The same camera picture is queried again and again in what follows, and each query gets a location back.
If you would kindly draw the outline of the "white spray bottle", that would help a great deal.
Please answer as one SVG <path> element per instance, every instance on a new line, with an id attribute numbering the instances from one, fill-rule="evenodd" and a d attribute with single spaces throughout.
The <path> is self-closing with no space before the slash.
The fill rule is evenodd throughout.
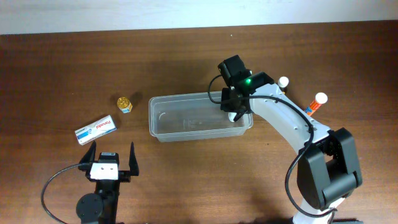
<path id="1" fill-rule="evenodd" d="M 235 112 L 229 112 L 229 113 L 228 113 L 228 119 L 229 119 L 231 122 L 236 122 L 236 116 L 237 116 L 237 113 L 235 113 Z"/>

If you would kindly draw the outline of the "orange tube white cap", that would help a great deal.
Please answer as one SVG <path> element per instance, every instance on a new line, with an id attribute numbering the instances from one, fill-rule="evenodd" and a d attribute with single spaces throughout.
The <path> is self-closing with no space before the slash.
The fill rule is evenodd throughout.
<path id="1" fill-rule="evenodd" d="M 315 95 L 314 100 L 310 103 L 308 107 L 306 107 L 304 112 L 311 116 L 312 114 L 314 114 L 314 112 L 316 112 L 317 109 L 319 109 L 319 107 L 324 105 L 327 101 L 328 96 L 323 92 L 319 92 Z"/>

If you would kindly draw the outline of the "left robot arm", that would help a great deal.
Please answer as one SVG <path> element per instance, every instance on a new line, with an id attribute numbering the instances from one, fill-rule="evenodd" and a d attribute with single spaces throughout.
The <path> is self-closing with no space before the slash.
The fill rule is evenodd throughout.
<path id="1" fill-rule="evenodd" d="M 128 170 L 119 170 L 118 153 L 102 152 L 96 158 L 95 152 L 93 142 L 80 160 L 78 169 L 95 183 L 95 191 L 79 199 L 76 214 L 82 223 L 116 223 L 120 184 L 129 183 L 132 176 L 139 175 L 134 145 L 130 147 Z"/>

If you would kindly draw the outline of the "dark bottle white cap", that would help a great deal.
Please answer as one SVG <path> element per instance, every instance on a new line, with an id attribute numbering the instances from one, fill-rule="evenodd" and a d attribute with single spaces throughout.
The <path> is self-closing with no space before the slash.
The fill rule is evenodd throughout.
<path id="1" fill-rule="evenodd" d="M 289 79 L 287 77 L 280 77 L 277 82 L 280 90 L 283 94 L 287 92 L 287 86 L 289 85 Z"/>

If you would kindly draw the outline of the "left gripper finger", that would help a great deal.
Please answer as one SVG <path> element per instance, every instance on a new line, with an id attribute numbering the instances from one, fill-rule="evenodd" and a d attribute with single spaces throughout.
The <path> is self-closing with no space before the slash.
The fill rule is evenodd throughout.
<path id="1" fill-rule="evenodd" d="M 89 150 L 85 153 L 85 155 L 81 158 L 80 164 L 90 164 L 95 160 L 96 153 L 96 142 L 93 141 Z"/>
<path id="2" fill-rule="evenodd" d="M 130 170 L 130 176 L 139 176 L 139 166 L 137 163 L 133 142 L 131 143 L 131 148 L 130 148 L 129 170 Z"/>

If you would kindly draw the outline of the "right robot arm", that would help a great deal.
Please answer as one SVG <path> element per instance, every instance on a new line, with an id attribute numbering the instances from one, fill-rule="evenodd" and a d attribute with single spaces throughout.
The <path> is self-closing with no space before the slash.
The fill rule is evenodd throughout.
<path id="1" fill-rule="evenodd" d="M 265 72 L 253 74 L 238 55 L 218 65 L 226 83 L 221 110 L 232 122 L 245 114 L 266 120 L 293 148 L 296 157 L 285 175 L 285 191 L 297 213 L 287 223 L 336 223 L 337 207 L 362 183 L 353 135 L 314 120 L 285 92 L 287 77 L 274 81 Z"/>

